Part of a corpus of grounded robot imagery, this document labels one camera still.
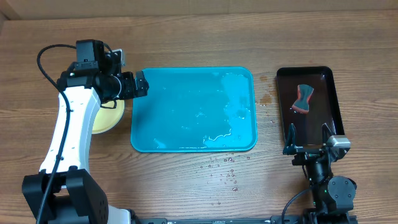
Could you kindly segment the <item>black rectangular tray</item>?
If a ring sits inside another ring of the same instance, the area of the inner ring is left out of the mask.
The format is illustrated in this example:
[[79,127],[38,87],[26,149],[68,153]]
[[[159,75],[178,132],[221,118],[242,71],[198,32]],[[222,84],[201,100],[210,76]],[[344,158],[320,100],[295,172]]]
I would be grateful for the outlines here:
[[[314,91],[309,101],[310,111],[302,114],[292,109],[297,99],[297,86],[306,84]],[[296,128],[297,146],[321,145],[322,124],[326,123],[337,135],[344,135],[333,73],[329,67],[284,67],[277,71],[276,85],[284,140],[289,125]]]

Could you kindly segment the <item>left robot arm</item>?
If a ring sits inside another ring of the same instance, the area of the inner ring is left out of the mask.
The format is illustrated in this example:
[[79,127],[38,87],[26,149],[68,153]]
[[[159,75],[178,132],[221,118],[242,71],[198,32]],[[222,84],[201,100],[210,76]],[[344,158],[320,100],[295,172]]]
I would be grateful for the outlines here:
[[122,72],[122,50],[100,40],[78,40],[76,61],[51,84],[59,110],[49,151],[39,172],[27,175],[22,193],[37,223],[139,223],[130,209],[111,206],[89,172],[96,115],[105,103],[147,96],[142,72]]

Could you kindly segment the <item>orange and grey sponge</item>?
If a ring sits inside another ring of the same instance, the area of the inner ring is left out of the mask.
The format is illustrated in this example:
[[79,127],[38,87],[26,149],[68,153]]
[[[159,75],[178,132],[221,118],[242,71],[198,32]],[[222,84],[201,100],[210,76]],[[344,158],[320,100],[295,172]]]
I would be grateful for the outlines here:
[[309,101],[314,89],[310,85],[300,84],[297,86],[297,99],[292,105],[292,109],[302,114],[310,111]]

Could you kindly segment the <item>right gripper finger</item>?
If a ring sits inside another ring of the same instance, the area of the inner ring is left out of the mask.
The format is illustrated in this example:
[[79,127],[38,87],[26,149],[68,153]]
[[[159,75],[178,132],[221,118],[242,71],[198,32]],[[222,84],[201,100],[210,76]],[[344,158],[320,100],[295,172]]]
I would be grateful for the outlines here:
[[322,124],[322,143],[323,143],[323,145],[326,145],[329,138],[333,135],[334,135],[334,132],[329,128],[329,126],[326,123]]
[[293,123],[291,123],[289,125],[288,135],[285,140],[285,146],[282,151],[283,155],[296,154],[296,144],[295,144],[296,137],[295,137],[295,135],[296,135],[296,128],[295,128],[295,125]]

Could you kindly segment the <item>yellow-green plate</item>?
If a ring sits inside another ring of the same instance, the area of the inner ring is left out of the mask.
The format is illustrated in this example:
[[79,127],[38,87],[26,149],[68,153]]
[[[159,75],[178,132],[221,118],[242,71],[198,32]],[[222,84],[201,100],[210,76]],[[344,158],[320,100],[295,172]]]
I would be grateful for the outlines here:
[[121,120],[125,109],[124,100],[109,101],[101,105],[93,124],[93,134],[109,131]]

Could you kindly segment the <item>teal plastic tray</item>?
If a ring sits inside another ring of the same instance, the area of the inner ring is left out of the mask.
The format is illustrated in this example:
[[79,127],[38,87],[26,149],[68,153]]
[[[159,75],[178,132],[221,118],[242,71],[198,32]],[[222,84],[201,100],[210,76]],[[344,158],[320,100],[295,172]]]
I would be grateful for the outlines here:
[[145,68],[132,103],[139,152],[249,151],[257,143],[254,78],[244,67]]

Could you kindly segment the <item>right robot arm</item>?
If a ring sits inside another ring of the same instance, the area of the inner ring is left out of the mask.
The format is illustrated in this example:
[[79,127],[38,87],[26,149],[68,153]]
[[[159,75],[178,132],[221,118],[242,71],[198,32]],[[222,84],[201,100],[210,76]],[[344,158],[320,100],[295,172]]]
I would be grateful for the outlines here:
[[[289,125],[284,155],[293,155],[292,164],[303,169],[309,188],[293,196],[285,205],[279,221],[281,223],[357,223],[355,216],[349,215],[354,208],[356,182],[343,176],[335,176],[331,164],[342,159],[351,147],[345,135],[335,135],[327,124],[322,125],[323,143],[318,147],[296,145],[296,128]],[[299,216],[288,218],[289,206],[299,197],[312,194],[314,207],[303,211]]]

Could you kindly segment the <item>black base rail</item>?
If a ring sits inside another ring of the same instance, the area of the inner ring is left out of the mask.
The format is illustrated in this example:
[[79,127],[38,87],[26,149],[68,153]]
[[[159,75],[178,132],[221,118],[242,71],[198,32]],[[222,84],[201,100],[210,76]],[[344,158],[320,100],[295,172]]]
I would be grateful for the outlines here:
[[305,223],[342,223],[358,224],[356,216],[343,216],[327,220],[326,217],[320,217],[317,221],[311,221],[300,215],[285,215],[284,220],[280,215],[273,215],[269,218],[212,218],[212,219],[180,219],[168,220],[166,218],[137,218],[132,221],[133,224],[305,224]]

